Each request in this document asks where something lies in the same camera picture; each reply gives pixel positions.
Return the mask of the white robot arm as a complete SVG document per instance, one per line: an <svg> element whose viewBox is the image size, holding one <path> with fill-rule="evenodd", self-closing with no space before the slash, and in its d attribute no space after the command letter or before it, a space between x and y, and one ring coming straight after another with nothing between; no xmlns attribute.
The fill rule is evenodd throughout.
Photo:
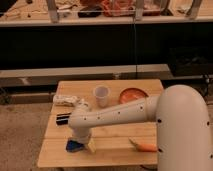
<svg viewBox="0 0 213 171"><path fill-rule="evenodd" d="M155 122L158 171L213 171L213 133L207 104L187 85L173 85L157 95L89 112L82 105L69 117L73 139L89 142L92 129Z"/></svg>

